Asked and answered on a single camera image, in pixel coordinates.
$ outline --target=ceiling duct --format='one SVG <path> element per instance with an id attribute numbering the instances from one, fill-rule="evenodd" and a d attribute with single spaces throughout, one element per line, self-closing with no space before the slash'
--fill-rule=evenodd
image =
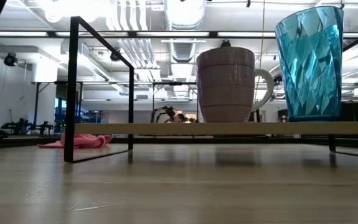
<path id="1" fill-rule="evenodd" d="M 205 0 L 164 0 L 168 30 L 200 30 L 204 21 Z M 190 62 L 195 54 L 194 43 L 170 43 L 169 50 L 177 62 Z"/>
<path id="2" fill-rule="evenodd" d="M 88 47 L 82 43 L 81 51 L 78 52 L 78 63 L 86 66 L 94 75 L 97 75 L 104 79 L 106 82 L 117 82 L 119 80 L 113 78 L 101 65 L 99 65 L 95 60 L 91 59 L 89 56 Z M 112 84 L 112 87 L 118 90 L 122 94 L 127 94 L 129 92 L 128 88 L 119 85 Z"/>

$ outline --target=exposed pipe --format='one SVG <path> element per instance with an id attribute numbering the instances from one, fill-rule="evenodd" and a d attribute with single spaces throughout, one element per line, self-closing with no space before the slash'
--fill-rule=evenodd
<path id="1" fill-rule="evenodd" d="M 146 0 L 139 0 L 139 6 L 140 6 L 140 27 L 141 30 L 148 30 L 147 22 L 146 22 Z M 154 49 L 151 45 L 150 39 L 142 39 L 143 44 L 147 48 L 147 51 L 149 53 L 150 62 L 152 63 L 154 68 L 157 68 L 158 65 L 156 63 L 155 55 L 154 55 Z"/>
<path id="2" fill-rule="evenodd" d="M 83 58 L 87 58 L 86 60 L 88 60 L 90 63 L 88 64 L 87 68 L 93 73 L 93 74 L 97 74 L 99 77 L 102 78 L 106 78 L 105 81 L 110 81 L 110 82 L 117 82 L 119 80 L 109 76 L 109 73 L 100 65 L 96 62 L 96 60 L 93 60 L 91 58 L 88 58 L 84 55 L 81 54 L 81 57 Z M 115 88 L 116 90 L 118 90 L 120 93 L 127 93 L 129 92 L 129 89 L 127 87 L 125 87 L 124 85 L 120 85 L 120 84 L 113 84 L 112 85 L 113 88 Z"/>
<path id="3" fill-rule="evenodd" d="M 117 0 L 111 0 L 111 23 L 113 24 L 114 29 L 110 28 L 111 30 L 122 30 L 121 25 L 118 20 L 118 3 Z M 134 52 L 131 50 L 128 40 L 118 39 L 118 43 L 121 45 L 125 53 L 128 55 L 132 65 L 134 68 L 141 67 L 139 61 L 136 60 L 134 57 Z"/>
<path id="4" fill-rule="evenodd" d="M 139 27 L 137 26 L 137 17 L 136 17 L 136 0 L 129 0 L 130 1 L 130 26 L 133 30 L 139 30 Z M 147 54 L 147 51 L 145 50 L 145 46 L 143 45 L 143 41 L 141 40 L 137 40 L 137 41 L 133 41 L 135 46 L 137 46 L 137 44 L 140 45 L 140 47 L 142 48 L 143 52 L 144 52 L 144 56 L 143 54 L 140 52 L 139 48 L 135 48 L 135 51 L 139 54 L 139 58 L 141 60 L 141 64 L 143 65 L 143 67 L 152 67 L 152 65 L 150 64 L 150 59 L 149 59 L 149 55 Z"/>
<path id="5" fill-rule="evenodd" d="M 126 0 L 119 0 L 120 5 L 121 5 L 121 17 L 120 17 L 120 24 L 123 28 L 123 30 L 130 30 L 128 23 L 126 21 Z M 133 58 L 136 59 L 136 63 L 139 63 L 140 66 L 139 67 L 145 67 L 146 64 L 144 61 L 141 60 L 140 58 L 140 52 L 136 46 L 136 42 L 134 42 L 133 39 L 129 40 L 129 46 L 130 46 L 130 51 L 133 53 Z"/>
<path id="6" fill-rule="evenodd" d="M 115 30 L 112 21 L 113 19 L 111 16 L 105 18 L 106 26 L 109 28 L 109 30 Z M 118 44 L 121 46 L 123 51 L 125 51 L 126 55 L 129 57 L 129 60 L 133 63 L 132 66 L 134 66 L 134 68 L 137 68 L 137 65 L 135 64 L 132 55 L 129 53 L 129 50 L 126 48 L 126 45 L 123 43 L 121 39 L 118 39 Z"/>
<path id="7" fill-rule="evenodd" d="M 168 30 L 199 30 L 204 21 L 206 1 L 165 0 L 164 13 Z M 171 43 L 170 51 L 177 62 L 190 62 L 195 54 L 196 44 Z"/>

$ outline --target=white wall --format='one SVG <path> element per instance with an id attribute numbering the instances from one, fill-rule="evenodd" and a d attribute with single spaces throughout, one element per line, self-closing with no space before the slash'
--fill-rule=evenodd
<path id="1" fill-rule="evenodd" d="M 148 95 L 149 99 L 153 99 L 153 95 L 149 91 L 135 91 L 134 98 L 136 99 L 136 95 Z M 115 90 L 85 90 L 83 91 L 83 99 L 91 99 L 91 100 L 127 100 L 129 99 L 128 95 L 120 95 L 118 91 Z"/>
<path id="2" fill-rule="evenodd" d="M 10 110 L 14 122 L 19 118 L 34 121 L 36 85 L 31 84 L 33 76 L 33 72 L 25 73 L 21 67 L 5 66 L 0 59 L 0 127 L 11 122 Z M 37 124 L 54 122 L 55 88 L 55 85 L 49 85 L 39 94 Z"/>
<path id="3" fill-rule="evenodd" d="M 36 86 L 31 84 L 31 80 L 32 72 L 25 76 L 23 68 L 7 67 L 0 59 L 0 127 L 11 122 L 9 110 L 14 122 L 19 118 L 33 117 Z"/>

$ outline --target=mug handle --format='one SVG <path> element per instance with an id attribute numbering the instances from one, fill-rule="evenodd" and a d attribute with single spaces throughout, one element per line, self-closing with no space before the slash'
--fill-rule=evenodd
<path id="1" fill-rule="evenodd" d="M 263 99 L 258 101 L 252 105 L 251 112 L 256 111 L 257 109 L 261 108 L 267 101 L 270 99 L 271 95 L 273 94 L 274 90 L 274 80 L 273 77 L 269 72 L 264 69 L 255 69 L 255 77 L 261 76 L 266 80 L 267 83 L 267 91 Z"/>

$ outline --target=blue glass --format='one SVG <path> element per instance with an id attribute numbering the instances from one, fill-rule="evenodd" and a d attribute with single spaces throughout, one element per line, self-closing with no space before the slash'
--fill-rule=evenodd
<path id="1" fill-rule="evenodd" d="M 334 121 L 341 113 L 343 11 L 322 6 L 276 26 L 290 121 Z"/>

